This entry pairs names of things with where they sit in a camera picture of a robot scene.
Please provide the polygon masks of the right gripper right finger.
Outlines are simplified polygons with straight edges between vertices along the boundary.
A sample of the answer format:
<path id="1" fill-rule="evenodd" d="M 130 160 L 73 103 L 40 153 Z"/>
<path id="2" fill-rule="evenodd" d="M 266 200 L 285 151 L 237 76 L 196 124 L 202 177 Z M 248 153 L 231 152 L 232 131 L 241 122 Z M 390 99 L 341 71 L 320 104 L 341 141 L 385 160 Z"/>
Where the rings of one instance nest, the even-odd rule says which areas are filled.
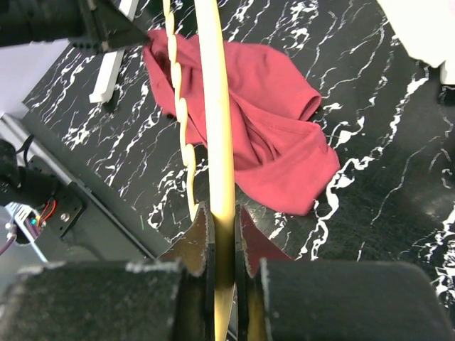
<path id="1" fill-rule="evenodd" d="M 453 340 L 419 267 L 384 261 L 295 261 L 236 208 L 239 340 Z"/>

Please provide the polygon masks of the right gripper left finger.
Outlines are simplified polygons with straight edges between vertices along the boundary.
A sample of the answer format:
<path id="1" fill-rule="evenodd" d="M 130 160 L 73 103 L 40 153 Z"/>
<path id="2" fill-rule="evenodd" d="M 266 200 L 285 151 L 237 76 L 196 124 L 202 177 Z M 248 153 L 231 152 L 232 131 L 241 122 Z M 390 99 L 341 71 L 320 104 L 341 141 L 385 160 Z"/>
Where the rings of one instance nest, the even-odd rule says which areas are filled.
<path id="1" fill-rule="evenodd" d="M 156 260 L 25 267 L 1 296 L 1 339 L 213 340 L 214 260 L 201 203 Z"/>

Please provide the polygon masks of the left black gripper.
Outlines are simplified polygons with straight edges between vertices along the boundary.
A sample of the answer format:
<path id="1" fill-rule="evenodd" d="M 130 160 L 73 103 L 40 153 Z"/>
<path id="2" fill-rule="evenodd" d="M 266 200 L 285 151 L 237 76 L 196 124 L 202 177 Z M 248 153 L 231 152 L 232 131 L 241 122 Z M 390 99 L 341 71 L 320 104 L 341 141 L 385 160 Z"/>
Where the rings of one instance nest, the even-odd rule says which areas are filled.
<path id="1" fill-rule="evenodd" d="M 129 47 L 146 45 L 148 35 L 134 23 L 138 1 L 78 0 L 75 2 L 82 24 L 82 34 L 71 38 L 74 48 L 91 53 L 111 53 Z"/>

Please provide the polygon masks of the yellow hanger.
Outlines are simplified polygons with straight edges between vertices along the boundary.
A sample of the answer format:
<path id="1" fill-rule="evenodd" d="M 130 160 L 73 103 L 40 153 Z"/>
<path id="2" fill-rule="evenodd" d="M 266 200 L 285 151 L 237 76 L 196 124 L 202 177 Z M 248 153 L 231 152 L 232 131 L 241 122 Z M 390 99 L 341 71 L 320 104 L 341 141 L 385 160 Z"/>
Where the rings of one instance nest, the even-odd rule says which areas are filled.
<path id="1" fill-rule="evenodd" d="M 214 336 L 216 340 L 225 340 L 234 294 L 235 234 L 235 177 L 228 77 L 218 4 L 216 1 L 196 1 L 195 9 L 203 73 L 210 212 L 215 228 Z M 188 209 L 194 218 L 198 207 L 193 195 L 196 159 L 193 145 L 186 140 L 188 105 L 181 94 L 183 76 L 181 64 L 177 61 L 178 43 L 170 1 L 163 2 L 163 13 L 175 109 L 180 124 L 181 157 L 187 168 Z"/>

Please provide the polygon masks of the dark red tank top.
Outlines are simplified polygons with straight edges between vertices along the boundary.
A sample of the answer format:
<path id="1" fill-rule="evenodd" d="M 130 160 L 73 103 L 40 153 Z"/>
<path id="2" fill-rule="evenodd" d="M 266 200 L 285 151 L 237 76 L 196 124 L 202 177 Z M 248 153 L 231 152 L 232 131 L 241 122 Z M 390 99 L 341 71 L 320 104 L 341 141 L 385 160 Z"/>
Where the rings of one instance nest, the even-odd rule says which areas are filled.
<path id="1" fill-rule="evenodd" d="M 176 117 L 165 29 L 148 32 L 143 49 L 151 90 L 164 114 Z M 177 35 L 187 142 L 207 146 L 198 36 Z M 224 41 L 235 182 L 259 204 L 304 216 L 340 169 L 336 152 L 309 121 L 321 95 L 291 59 L 268 45 Z"/>

